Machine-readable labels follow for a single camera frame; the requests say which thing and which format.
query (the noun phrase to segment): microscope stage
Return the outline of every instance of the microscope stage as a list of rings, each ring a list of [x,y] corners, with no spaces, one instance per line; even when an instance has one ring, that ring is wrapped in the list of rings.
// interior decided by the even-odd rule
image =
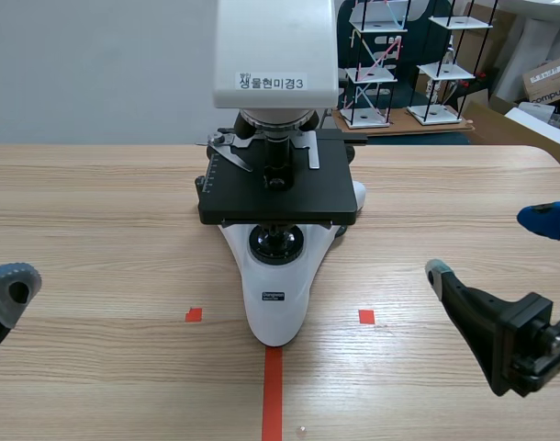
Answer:
[[[345,144],[318,140],[319,170],[308,168],[308,150],[292,147],[294,186],[287,191],[264,187],[263,141],[247,149],[232,148],[253,167],[251,173],[214,153],[198,211],[206,225],[224,224],[333,224],[353,225],[357,202]]]

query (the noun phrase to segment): microscope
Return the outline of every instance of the microscope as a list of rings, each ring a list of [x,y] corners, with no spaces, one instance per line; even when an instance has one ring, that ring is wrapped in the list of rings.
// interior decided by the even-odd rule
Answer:
[[[334,4],[218,0],[215,29],[215,106],[239,114],[231,133],[208,138],[198,211],[233,252],[254,335],[282,346],[330,245],[364,207],[343,138],[316,132],[316,109],[339,95]]]

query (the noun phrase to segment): white shelf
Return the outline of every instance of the white shelf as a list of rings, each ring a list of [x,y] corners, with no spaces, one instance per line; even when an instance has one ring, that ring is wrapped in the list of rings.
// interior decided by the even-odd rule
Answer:
[[[438,62],[423,64],[422,66],[417,67],[435,81],[472,80],[475,78],[471,73],[465,71],[457,64],[443,64],[442,69],[439,72],[439,76],[437,76],[437,69],[439,68]]]
[[[377,85],[379,83],[395,83],[397,81],[394,75],[384,67],[375,67],[374,69],[363,67],[362,69],[360,69],[358,81],[355,81],[356,72],[357,69],[355,69],[354,67],[345,69],[345,73],[347,74],[347,76],[349,76],[351,80],[357,85]]]
[[[456,16],[452,17],[447,26],[448,17],[429,17],[429,20],[433,23],[437,23],[442,28],[450,30],[462,30],[462,29],[487,29],[492,28],[488,23],[480,20],[476,20],[473,17],[462,17]]]
[[[389,122],[386,122],[386,118],[383,115],[378,115],[378,113],[373,108],[357,108],[355,113],[351,108],[341,109],[340,112],[345,119],[347,127],[350,129],[371,129],[375,127],[388,127]],[[353,124],[350,122],[353,113]]]
[[[362,30],[362,22],[352,22],[353,27],[362,34],[386,34],[392,32],[407,32],[394,21],[366,21],[364,30]]]
[[[441,104],[433,104],[429,106],[427,119],[425,119],[427,106],[407,107],[407,110],[423,126],[432,126],[435,124],[457,124],[462,121],[462,119],[457,118],[457,115],[450,112],[446,106]]]

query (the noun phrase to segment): red tape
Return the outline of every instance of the red tape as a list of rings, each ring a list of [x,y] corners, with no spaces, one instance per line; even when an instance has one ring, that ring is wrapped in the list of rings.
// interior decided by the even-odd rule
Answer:
[[[360,310],[360,324],[375,324],[373,310]]]
[[[190,311],[186,313],[185,321],[187,323],[202,322],[202,320],[203,320],[202,308],[191,308]]]
[[[282,441],[282,347],[265,348],[262,441]]]

